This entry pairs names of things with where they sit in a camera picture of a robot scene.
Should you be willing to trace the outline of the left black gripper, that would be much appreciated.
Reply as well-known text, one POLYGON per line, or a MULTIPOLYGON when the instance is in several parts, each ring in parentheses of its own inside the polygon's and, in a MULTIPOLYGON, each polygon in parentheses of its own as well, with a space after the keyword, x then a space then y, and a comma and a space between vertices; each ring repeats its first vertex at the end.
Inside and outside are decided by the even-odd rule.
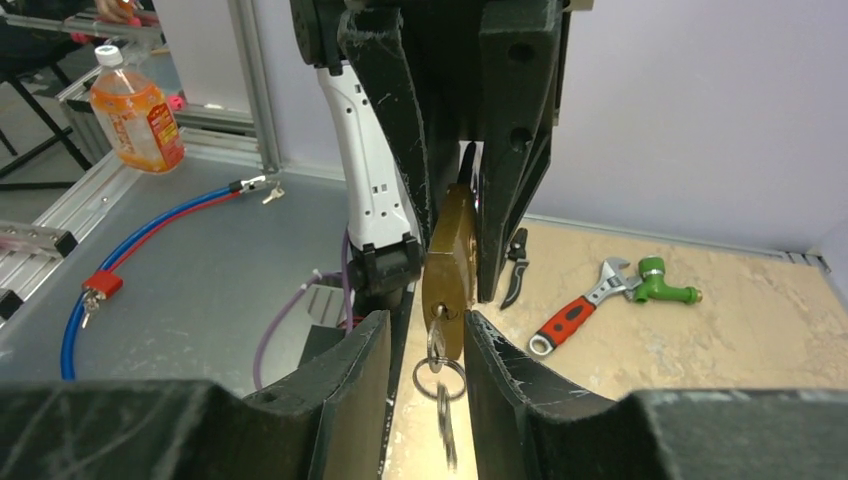
POLYGON ((429 159, 483 143, 477 299, 495 298, 530 159, 550 156, 568 48, 567 1, 393 1, 349 9, 337 40, 378 118, 420 242, 434 229, 429 159))

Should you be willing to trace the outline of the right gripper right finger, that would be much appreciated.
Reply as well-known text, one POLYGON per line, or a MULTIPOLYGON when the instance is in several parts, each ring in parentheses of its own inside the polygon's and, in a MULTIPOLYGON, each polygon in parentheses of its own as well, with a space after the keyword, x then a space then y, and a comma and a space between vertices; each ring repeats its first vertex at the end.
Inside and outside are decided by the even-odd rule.
POLYGON ((582 419, 612 406, 508 340, 481 312, 465 315, 465 368, 481 479, 610 479, 582 419))

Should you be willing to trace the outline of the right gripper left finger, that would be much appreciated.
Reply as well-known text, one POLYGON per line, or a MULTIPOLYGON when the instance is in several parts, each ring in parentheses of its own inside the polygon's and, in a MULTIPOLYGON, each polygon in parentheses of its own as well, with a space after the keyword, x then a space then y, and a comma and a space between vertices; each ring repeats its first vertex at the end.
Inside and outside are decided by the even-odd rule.
POLYGON ((246 397, 246 479, 374 479, 391 360, 390 314, 369 314, 330 350, 246 397))

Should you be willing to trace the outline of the black headed key bunch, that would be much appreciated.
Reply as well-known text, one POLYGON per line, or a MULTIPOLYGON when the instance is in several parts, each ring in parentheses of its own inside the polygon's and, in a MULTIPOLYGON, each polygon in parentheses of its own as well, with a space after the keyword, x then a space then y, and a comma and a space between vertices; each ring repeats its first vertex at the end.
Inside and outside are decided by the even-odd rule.
POLYGON ((437 304, 434 316, 427 327, 426 355, 413 368, 412 381, 415 389, 427 399, 435 402, 437 430, 445 463, 449 471, 458 467, 456 437, 452 424, 451 407, 461 400, 467 391, 464 368, 457 360, 447 355, 447 342, 443 330, 448 319, 448 308, 437 304))

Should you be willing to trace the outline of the large brass padlock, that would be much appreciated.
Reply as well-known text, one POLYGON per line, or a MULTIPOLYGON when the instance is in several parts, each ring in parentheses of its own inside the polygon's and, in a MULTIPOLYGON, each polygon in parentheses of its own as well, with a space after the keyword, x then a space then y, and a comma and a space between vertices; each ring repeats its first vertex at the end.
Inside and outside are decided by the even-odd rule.
POLYGON ((476 301, 476 208, 472 189, 476 154, 476 143, 468 143, 457 179, 447 188, 421 281, 427 331, 440 329, 443 356, 452 360, 462 355, 464 315, 476 301))

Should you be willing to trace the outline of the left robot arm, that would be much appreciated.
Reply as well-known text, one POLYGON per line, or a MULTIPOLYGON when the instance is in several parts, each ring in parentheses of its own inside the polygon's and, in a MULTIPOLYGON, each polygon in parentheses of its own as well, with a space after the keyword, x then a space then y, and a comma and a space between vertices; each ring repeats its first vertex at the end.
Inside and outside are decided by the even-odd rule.
POLYGON ((551 162, 570 17, 589 1, 294 1, 302 58, 336 129, 358 293, 388 295, 424 271, 449 213, 462 145, 476 297, 490 301, 508 243, 551 162))

